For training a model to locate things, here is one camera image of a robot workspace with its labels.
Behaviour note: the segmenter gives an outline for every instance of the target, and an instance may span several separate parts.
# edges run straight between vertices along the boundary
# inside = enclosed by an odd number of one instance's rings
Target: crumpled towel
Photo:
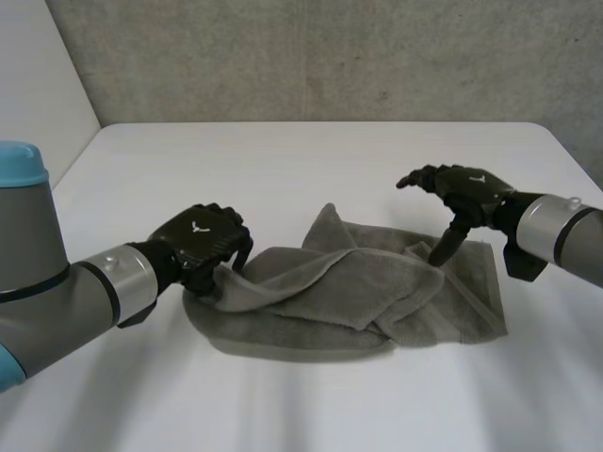
[[[434,268],[436,241],[344,222],[327,204],[301,249],[267,249],[242,275],[217,267],[213,294],[184,296],[188,318],[218,349],[292,361],[506,334],[490,245],[465,241]]]

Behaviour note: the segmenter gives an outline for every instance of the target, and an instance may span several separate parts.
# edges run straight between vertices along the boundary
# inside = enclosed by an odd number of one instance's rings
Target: blue cap
[[[40,150],[21,141],[0,141],[0,188],[35,186],[48,181]]]
[[[25,372],[17,360],[0,344],[0,393],[25,381]]]

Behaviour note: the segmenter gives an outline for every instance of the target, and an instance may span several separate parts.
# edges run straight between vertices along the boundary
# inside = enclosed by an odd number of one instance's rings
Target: white wall
[[[0,0],[0,139],[37,145],[54,186],[100,130],[43,0]]]

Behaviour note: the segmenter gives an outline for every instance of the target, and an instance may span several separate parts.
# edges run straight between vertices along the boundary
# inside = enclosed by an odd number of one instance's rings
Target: gray robot arm
[[[430,264],[443,265],[471,228],[487,226],[508,237],[511,277],[534,281],[550,263],[603,287],[603,212],[580,199],[519,192],[485,169],[457,165],[416,169],[397,184],[406,186],[436,194],[455,214]]]
[[[251,251],[242,223],[230,208],[197,205],[146,242],[70,264],[40,151],[0,141],[0,392],[140,323],[172,283],[210,291],[215,266],[236,252],[240,270]]]
[[[530,203],[518,202],[522,197],[535,199]],[[514,193],[495,215],[510,243],[524,254],[517,254],[518,260],[514,262],[507,245],[505,258],[511,276],[521,278],[530,263],[528,277],[521,279],[533,281],[550,263],[603,287],[602,211],[582,204],[579,198]]]

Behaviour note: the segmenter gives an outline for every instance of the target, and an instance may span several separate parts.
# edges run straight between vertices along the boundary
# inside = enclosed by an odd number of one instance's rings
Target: table surface
[[[343,219],[441,234],[433,195],[397,191],[427,163],[488,169],[523,191],[603,206],[556,139],[530,123],[122,124],[55,190],[72,261],[144,239],[193,203],[233,205],[254,253],[299,246],[326,202]],[[142,325],[110,331],[0,396],[0,450],[590,451],[603,447],[603,292],[550,266],[507,277],[507,337],[352,363],[222,354],[171,287]]]

